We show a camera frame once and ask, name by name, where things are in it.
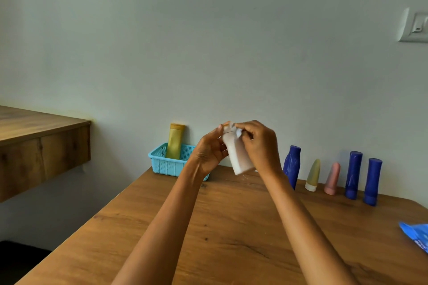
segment white bottle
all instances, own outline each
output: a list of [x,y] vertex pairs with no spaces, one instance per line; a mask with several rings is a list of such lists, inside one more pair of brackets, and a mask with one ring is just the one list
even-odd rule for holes
[[242,130],[236,128],[235,124],[229,122],[223,127],[223,142],[226,144],[235,175],[240,175],[247,171],[254,171],[254,165],[248,156],[241,137]]

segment plastic basket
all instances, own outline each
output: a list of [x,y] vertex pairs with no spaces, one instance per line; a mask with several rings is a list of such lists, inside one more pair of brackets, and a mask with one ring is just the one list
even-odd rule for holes
[[[152,160],[153,172],[178,177],[195,146],[182,144],[180,160],[165,158],[165,155],[167,154],[167,146],[168,143],[164,143],[148,154],[148,157]],[[204,181],[208,179],[209,175],[210,174],[207,174],[205,176]]]

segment dark floor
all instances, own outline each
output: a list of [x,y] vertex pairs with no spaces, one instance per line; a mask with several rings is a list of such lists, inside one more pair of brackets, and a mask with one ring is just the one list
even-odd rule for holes
[[13,285],[50,253],[11,241],[0,242],[0,284]]

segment wood grain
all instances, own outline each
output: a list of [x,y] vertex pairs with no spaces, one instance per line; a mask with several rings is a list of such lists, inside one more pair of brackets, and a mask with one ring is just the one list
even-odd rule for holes
[[[150,168],[17,284],[110,284],[175,181]],[[427,209],[383,195],[371,207],[301,181],[296,191],[362,284],[426,284],[428,255],[398,222],[426,223]],[[257,173],[219,166],[202,184],[173,283],[305,284]]]
[[89,125],[0,146],[0,202],[88,160]]
[[0,147],[89,124],[89,120],[0,106]]

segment person's right hand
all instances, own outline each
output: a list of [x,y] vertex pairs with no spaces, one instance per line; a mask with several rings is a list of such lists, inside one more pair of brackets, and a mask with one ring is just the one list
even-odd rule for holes
[[282,173],[275,132],[256,120],[235,126],[243,130],[245,149],[260,175]]

